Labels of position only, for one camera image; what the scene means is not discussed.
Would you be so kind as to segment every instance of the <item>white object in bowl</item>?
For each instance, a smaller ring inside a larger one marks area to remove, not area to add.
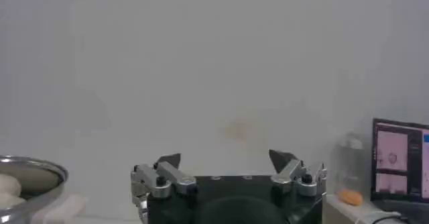
[[[0,192],[0,209],[8,209],[15,205],[25,202],[20,197],[15,197],[7,192]]]
[[[21,194],[21,184],[16,178],[10,175],[0,174],[0,193],[4,192],[19,197]]]

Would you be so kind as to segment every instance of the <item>white table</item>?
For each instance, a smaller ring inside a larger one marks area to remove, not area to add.
[[[381,217],[387,216],[369,201],[364,201],[361,206],[355,207],[341,202],[337,195],[328,194],[324,198],[323,223],[324,224],[354,224],[359,219],[359,224],[372,224]],[[379,224],[402,223],[394,219],[388,219]]]

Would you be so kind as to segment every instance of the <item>screw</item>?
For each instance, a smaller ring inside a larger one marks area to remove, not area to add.
[[[166,183],[167,183],[167,180],[163,176],[159,176],[156,178],[156,186],[163,186]]]
[[[304,184],[311,184],[313,177],[310,174],[305,174],[303,177],[301,177],[301,180]]]

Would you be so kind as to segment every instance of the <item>white wall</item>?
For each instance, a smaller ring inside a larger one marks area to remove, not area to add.
[[[371,118],[429,123],[428,0],[0,0],[2,154],[65,165],[85,215],[137,219],[129,171],[325,159]]]

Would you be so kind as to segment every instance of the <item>cable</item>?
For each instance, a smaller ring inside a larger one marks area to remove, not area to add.
[[[401,216],[401,214],[399,214],[398,212],[374,211],[374,212],[367,213],[366,215],[364,215],[362,217],[359,217],[355,221],[355,224],[359,224],[359,222],[362,222],[365,218],[367,218],[367,217],[369,217],[371,215],[375,215],[375,214],[392,214],[392,215],[389,215],[389,217],[391,217],[391,218],[392,217],[400,217]]]
[[[383,217],[383,218],[380,218],[378,220],[375,220],[373,222],[373,224],[377,224],[378,222],[384,221],[384,220],[387,220],[387,219],[397,219],[397,220],[403,221],[404,223],[410,224],[410,222],[408,221],[408,218],[407,217],[403,217],[403,216],[388,216],[388,217]]]

